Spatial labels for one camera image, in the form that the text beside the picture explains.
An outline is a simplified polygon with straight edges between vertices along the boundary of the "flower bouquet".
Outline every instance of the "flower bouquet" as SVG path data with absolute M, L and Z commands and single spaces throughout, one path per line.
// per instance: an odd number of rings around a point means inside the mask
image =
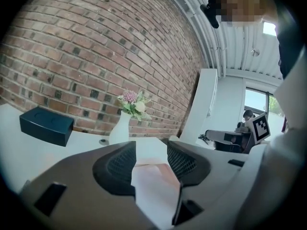
M 143 96 L 143 92 L 139 92 L 138 94 L 134 91 L 125 91 L 123 95 L 117 97 L 119 100 L 122 111 L 136 117 L 139 121 L 142 118 L 151 120 L 152 118 L 146 110 L 146 103 L 149 103 L 149 99 Z

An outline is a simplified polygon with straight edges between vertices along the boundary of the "white table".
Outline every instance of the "white table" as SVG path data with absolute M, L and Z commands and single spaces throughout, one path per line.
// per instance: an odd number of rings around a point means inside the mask
M 27 180 L 33 180 L 58 161 L 81 152 L 103 147 L 99 135 L 73 131 L 66 147 L 31 137 L 20 130 L 22 112 L 0 106 L 0 165 L 8 187 L 19 193 Z M 136 141 L 136 165 L 167 162 L 166 145 L 158 138 L 130 138 Z

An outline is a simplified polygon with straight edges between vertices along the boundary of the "red brick wall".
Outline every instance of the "red brick wall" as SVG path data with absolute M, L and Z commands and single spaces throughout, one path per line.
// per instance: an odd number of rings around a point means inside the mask
M 29 0 L 0 53 L 2 102 L 65 113 L 75 130 L 106 135 L 124 89 L 153 100 L 153 120 L 132 119 L 130 135 L 177 134 L 202 65 L 171 0 Z

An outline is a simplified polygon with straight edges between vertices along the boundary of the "person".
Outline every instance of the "person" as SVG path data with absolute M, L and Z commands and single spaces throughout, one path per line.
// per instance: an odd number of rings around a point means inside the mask
M 247 109 L 244 114 L 243 114 L 243 118 L 246 121 L 252 119 L 252 118 L 255 118 L 256 116 L 254 115 L 253 111 L 250 110 L 250 109 Z
M 290 0 L 208 0 L 207 5 L 201 5 L 201 10 L 214 28 L 219 27 L 217 15 L 221 16 L 221 21 L 236 26 L 261 21 L 275 24 L 280 51 L 279 66 L 285 79 L 304 46 L 303 37 L 306 32 L 301 28 L 306 22 L 303 21 L 303 16 L 297 16 L 303 1 L 295 0 L 291 3 Z

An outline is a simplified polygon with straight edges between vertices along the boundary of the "pink flower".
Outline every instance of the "pink flower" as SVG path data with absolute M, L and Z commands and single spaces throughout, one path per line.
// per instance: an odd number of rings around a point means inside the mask
M 123 99 L 124 101 L 128 102 L 128 103 L 134 103 L 136 102 L 136 98 L 138 97 L 137 93 L 134 92 L 134 91 L 126 91 L 124 94 L 123 94 Z

